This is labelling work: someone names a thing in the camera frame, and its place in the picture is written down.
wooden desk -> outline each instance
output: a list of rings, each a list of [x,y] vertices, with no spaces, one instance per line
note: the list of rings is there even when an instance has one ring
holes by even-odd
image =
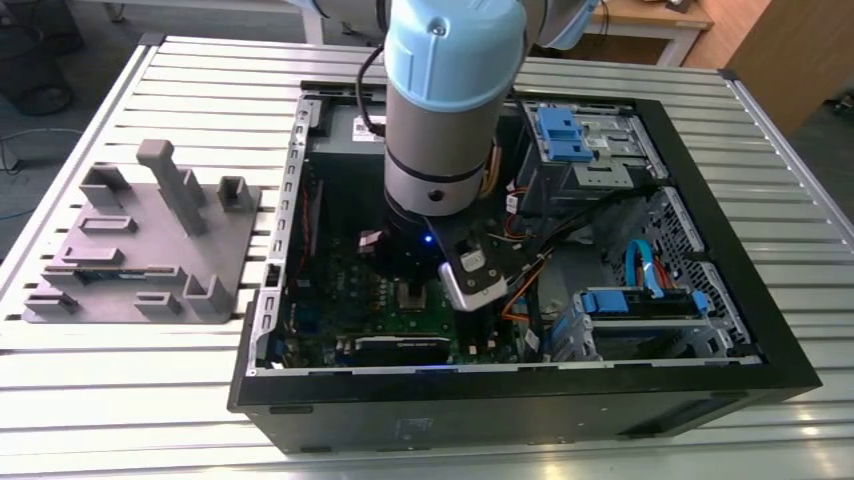
[[[609,36],[660,38],[668,46],[658,65],[678,67],[694,46],[701,32],[709,30],[714,20],[697,2],[686,13],[674,12],[664,2],[642,0],[608,0]],[[605,8],[600,5],[585,33],[600,34],[604,30]]]

metal slotted table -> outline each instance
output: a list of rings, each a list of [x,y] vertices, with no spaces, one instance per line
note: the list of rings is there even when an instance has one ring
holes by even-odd
[[[31,325],[23,301],[88,166],[170,139],[201,183],[263,187],[242,283],[262,282],[302,80],[353,81],[367,50],[167,37],[141,46],[0,267],[0,477],[836,478],[854,475],[854,231],[740,82],[717,72],[532,59],[518,89],[660,100],[825,386],[673,439],[286,457],[226,410],[251,290],[226,325]],[[383,70],[369,70],[373,82]]]

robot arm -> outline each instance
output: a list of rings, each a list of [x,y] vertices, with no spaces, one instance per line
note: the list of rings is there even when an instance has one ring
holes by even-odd
[[[550,48],[573,48],[601,0],[518,1],[528,16],[529,46],[538,43]],[[350,23],[378,38],[389,31],[393,0],[290,0],[290,3],[330,20]]]
[[[573,47],[598,2],[301,2],[337,20],[370,23],[374,15],[378,24],[389,24],[386,197],[391,209],[437,238],[447,260],[439,276],[458,310],[477,310],[507,292],[501,253],[489,246],[482,219],[469,208],[507,94],[534,40]]]

floor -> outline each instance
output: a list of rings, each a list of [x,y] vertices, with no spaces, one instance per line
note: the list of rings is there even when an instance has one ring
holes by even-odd
[[[60,58],[60,66],[76,94],[75,103],[59,114],[24,117],[0,99],[0,136],[31,128],[86,129],[143,32],[161,31],[175,35],[245,40],[305,41],[302,21],[293,14],[131,5],[126,9],[126,22],[113,24],[101,4],[83,1],[70,3],[87,42],[84,50]],[[358,38],[342,34],[337,25],[327,25],[326,38],[329,43],[361,44]],[[23,159],[23,170],[14,177],[0,173],[0,259],[24,228],[28,215],[6,220],[3,218],[36,206],[75,140],[71,134],[50,133],[10,142]],[[824,107],[796,133],[792,143],[842,210],[854,218],[854,191],[850,189],[854,184],[854,119],[834,116],[830,107]]]

aluminum extrusion table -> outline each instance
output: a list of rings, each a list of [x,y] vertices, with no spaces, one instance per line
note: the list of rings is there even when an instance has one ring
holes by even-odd
[[[825,383],[784,404],[673,439],[286,457],[226,410],[249,289],[222,326],[20,320],[58,231],[84,203],[87,167],[118,165],[130,180],[154,181],[135,165],[145,138],[175,143],[201,183],[242,175],[265,188],[242,280],[261,283],[254,258],[273,228],[301,81],[353,81],[366,54],[182,37],[137,49],[0,267],[0,477],[853,476],[854,231],[744,86],[713,71],[533,59],[517,88],[664,103]],[[369,81],[383,81],[381,66]]]

